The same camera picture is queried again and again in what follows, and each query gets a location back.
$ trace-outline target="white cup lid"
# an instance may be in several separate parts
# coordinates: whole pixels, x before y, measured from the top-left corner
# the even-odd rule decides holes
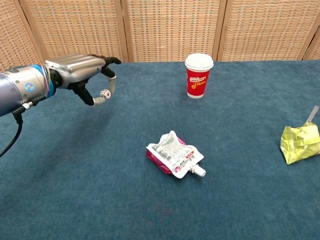
[[[192,70],[210,70],[214,66],[212,57],[204,53],[192,53],[185,60],[185,66]]]

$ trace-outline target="black cable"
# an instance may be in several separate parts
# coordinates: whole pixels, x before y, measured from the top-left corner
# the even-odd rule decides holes
[[[8,150],[15,144],[15,142],[17,141],[18,137],[21,134],[22,131],[22,124],[23,124],[23,120],[22,120],[22,115],[21,113],[18,114],[13,114],[16,123],[18,124],[18,130],[16,131],[16,134],[14,136],[14,138],[11,140],[11,142],[9,143],[9,145],[3,150],[2,153],[0,153],[0,158],[6,154],[6,152],[8,152]]]

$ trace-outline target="drink pouch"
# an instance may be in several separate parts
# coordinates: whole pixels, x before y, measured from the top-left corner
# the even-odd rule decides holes
[[[198,165],[204,156],[195,146],[187,145],[174,131],[161,136],[159,143],[150,143],[146,147],[147,157],[165,174],[173,174],[181,179],[188,171],[201,177],[206,171]]]

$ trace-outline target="blue carpet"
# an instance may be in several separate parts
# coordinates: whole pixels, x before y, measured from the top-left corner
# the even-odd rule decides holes
[[[186,94],[183,62],[110,67],[109,102],[58,89],[23,114],[0,158],[0,239],[319,239],[320,156],[287,165],[280,139],[320,104],[320,61],[216,62],[201,99]],[[16,129],[0,118],[0,149]],[[204,155],[205,177],[146,157],[170,130]]]

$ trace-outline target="woven panel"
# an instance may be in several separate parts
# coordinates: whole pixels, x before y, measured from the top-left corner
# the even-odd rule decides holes
[[[0,0],[0,72],[40,59],[12,0]]]
[[[319,0],[233,0],[222,61],[296,60]]]
[[[219,0],[127,0],[134,62],[212,55]]]
[[[122,59],[114,0],[25,0],[48,57],[97,54]]]
[[[320,59],[320,42],[318,43],[318,45],[316,46],[312,56],[311,56],[312,60],[318,60]]]

